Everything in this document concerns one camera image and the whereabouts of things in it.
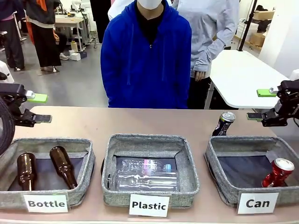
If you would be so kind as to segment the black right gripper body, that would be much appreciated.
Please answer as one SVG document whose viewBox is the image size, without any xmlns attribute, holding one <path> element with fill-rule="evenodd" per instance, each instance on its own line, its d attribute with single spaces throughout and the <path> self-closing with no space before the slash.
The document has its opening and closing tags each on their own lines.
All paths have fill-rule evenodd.
<svg viewBox="0 0 299 224">
<path fill-rule="evenodd" d="M 276 113 L 284 118 L 299 118 L 299 79 L 284 80 L 278 86 Z"/>
</svg>

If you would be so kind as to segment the brown glass bottle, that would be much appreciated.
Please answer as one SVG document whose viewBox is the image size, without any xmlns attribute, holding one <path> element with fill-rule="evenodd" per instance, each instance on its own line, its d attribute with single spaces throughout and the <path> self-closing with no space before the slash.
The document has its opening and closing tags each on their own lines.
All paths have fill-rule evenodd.
<svg viewBox="0 0 299 224">
<path fill-rule="evenodd" d="M 69 189 L 77 187 L 77 180 L 74 175 L 74 167 L 70 158 L 62 146 L 56 146 L 50 150 L 50 158 L 57 172 L 57 175 L 63 178 Z"/>
<path fill-rule="evenodd" d="M 17 158 L 18 183 L 23 191 L 35 190 L 37 180 L 36 158 L 32 153 L 23 153 Z"/>
</svg>

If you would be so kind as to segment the crushed red soda can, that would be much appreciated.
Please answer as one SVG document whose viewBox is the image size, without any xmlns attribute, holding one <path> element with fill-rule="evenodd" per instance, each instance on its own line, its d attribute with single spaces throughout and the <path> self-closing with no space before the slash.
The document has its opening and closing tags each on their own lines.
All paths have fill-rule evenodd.
<svg viewBox="0 0 299 224">
<path fill-rule="evenodd" d="M 271 162 L 272 172 L 262 181 L 263 188 L 282 187 L 286 178 L 294 171 L 294 164 L 284 158 L 276 158 Z"/>
</svg>

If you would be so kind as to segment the clear bottle with pink label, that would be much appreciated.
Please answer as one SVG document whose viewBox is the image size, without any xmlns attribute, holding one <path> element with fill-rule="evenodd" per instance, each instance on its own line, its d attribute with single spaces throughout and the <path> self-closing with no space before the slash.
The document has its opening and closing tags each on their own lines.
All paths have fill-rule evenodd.
<svg viewBox="0 0 299 224">
<path fill-rule="evenodd" d="M 176 171 L 175 160 L 172 158 L 117 157 L 116 167 L 120 172 L 143 174 Z"/>
</svg>

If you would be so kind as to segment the large clear plastic bottle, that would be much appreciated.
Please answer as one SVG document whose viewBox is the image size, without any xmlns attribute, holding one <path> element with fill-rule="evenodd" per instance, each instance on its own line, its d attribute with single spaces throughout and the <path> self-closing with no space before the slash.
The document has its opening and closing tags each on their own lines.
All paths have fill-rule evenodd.
<svg viewBox="0 0 299 224">
<path fill-rule="evenodd" d="M 179 191 L 179 179 L 173 172 L 120 172 L 108 176 L 107 188 L 115 191 Z"/>
</svg>

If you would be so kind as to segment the black energy drink can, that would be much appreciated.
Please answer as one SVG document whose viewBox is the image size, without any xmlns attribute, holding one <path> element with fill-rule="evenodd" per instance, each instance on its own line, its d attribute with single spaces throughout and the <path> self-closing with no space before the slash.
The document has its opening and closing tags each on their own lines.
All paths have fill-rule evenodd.
<svg viewBox="0 0 299 224">
<path fill-rule="evenodd" d="M 222 112 L 218 125 L 212 133 L 212 136 L 226 136 L 227 130 L 235 121 L 235 114 L 229 111 Z"/>
</svg>

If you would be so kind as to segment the grey fabric can basket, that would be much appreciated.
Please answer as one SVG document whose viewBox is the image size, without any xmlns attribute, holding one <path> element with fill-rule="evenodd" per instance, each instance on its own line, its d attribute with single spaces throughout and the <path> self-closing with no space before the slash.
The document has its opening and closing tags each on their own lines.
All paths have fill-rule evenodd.
<svg viewBox="0 0 299 224">
<path fill-rule="evenodd" d="M 299 155 L 281 138 L 267 136 L 211 137 L 204 157 L 221 200 L 236 207 L 241 193 L 278 192 L 277 205 L 299 204 Z M 279 186 L 262 182 L 273 173 L 274 160 L 287 159 L 294 171 Z"/>
</svg>

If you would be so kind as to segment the white Can label card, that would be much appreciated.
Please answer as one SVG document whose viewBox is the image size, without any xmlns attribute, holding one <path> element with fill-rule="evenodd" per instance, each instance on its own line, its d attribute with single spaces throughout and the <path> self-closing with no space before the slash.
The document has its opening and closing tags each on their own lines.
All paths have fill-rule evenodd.
<svg viewBox="0 0 299 224">
<path fill-rule="evenodd" d="M 237 214 L 270 214 L 274 212 L 278 192 L 271 193 L 241 193 Z"/>
</svg>

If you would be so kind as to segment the grey fabric plastic basket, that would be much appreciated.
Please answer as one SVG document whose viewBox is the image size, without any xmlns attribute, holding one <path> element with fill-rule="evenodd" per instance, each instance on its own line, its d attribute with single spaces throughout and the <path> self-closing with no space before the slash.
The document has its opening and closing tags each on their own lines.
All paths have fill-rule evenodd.
<svg viewBox="0 0 299 224">
<path fill-rule="evenodd" d="M 109 175 L 120 173 L 117 157 L 172 158 L 175 160 L 179 191 L 115 191 L 107 188 Z M 175 135 L 114 134 L 110 137 L 102 163 L 103 200 L 107 205 L 128 207 L 131 194 L 168 196 L 170 208 L 191 207 L 200 183 L 187 140 Z"/>
</svg>

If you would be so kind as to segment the bystander in long black skirt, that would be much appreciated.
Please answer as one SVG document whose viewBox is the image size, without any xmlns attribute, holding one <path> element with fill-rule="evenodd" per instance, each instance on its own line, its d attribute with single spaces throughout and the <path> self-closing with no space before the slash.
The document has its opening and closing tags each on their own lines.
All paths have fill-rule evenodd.
<svg viewBox="0 0 299 224">
<path fill-rule="evenodd" d="M 55 10 L 60 0 L 21 0 L 29 37 L 35 46 L 41 71 L 56 73 L 61 66 L 54 36 Z"/>
</svg>

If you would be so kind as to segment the tall cardboard box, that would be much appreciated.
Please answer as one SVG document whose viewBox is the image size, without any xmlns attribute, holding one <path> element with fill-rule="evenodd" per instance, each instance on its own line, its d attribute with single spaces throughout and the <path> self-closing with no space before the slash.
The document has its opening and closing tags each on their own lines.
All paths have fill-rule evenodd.
<svg viewBox="0 0 299 224">
<path fill-rule="evenodd" d="M 252 33 L 249 42 L 255 46 L 262 47 L 265 40 L 263 33 Z"/>
</svg>

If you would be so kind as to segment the black stand pole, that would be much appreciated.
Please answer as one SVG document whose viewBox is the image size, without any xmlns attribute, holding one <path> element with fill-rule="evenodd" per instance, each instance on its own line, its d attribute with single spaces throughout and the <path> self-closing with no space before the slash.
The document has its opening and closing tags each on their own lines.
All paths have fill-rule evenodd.
<svg viewBox="0 0 299 224">
<path fill-rule="evenodd" d="M 238 51 L 240 51 L 240 52 L 242 52 L 243 46 L 245 44 L 246 37 L 247 37 L 248 31 L 249 31 L 249 28 L 250 28 L 250 25 L 251 25 L 251 21 L 252 21 L 253 16 L 254 16 L 256 4 L 257 4 L 257 0 L 252 0 L 252 4 L 250 5 L 250 9 L 251 9 L 250 14 L 249 14 L 249 17 L 247 19 L 247 24 L 244 27 L 245 31 L 243 32 L 243 38 L 242 38 L 241 43 L 239 44 L 239 48 L 238 48 Z"/>
</svg>

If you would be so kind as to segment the bystander in grey shirt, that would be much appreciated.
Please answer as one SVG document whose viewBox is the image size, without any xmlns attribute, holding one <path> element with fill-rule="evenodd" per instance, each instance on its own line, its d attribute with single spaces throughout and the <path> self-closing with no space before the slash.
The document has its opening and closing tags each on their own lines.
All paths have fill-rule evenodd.
<svg viewBox="0 0 299 224">
<path fill-rule="evenodd" d="M 239 0 L 174 0 L 172 3 L 192 29 L 191 81 L 188 108 L 204 109 L 211 83 L 212 61 L 232 40 L 238 25 Z M 195 71 L 205 71 L 196 82 Z"/>
</svg>

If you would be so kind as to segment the white Plastic label card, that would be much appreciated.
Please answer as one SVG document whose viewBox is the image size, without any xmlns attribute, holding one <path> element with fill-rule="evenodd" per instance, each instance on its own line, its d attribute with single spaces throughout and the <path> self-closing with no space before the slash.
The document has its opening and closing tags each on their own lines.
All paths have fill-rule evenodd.
<svg viewBox="0 0 299 224">
<path fill-rule="evenodd" d="M 168 196 L 146 196 L 131 194 L 129 214 L 146 217 L 167 217 L 170 198 Z"/>
</svg>

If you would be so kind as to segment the white face mask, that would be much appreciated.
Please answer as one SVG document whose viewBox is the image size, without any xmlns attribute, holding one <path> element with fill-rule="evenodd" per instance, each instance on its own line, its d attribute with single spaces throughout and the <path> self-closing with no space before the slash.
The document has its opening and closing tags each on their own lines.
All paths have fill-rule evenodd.
<svg viewBox="0 0 299 224">
<path fill-rule="evenodd" d="M 156 9 L 162 2 L 162 0 L 137 0 L 137 2 L 145 9 Z"/>
</svg>

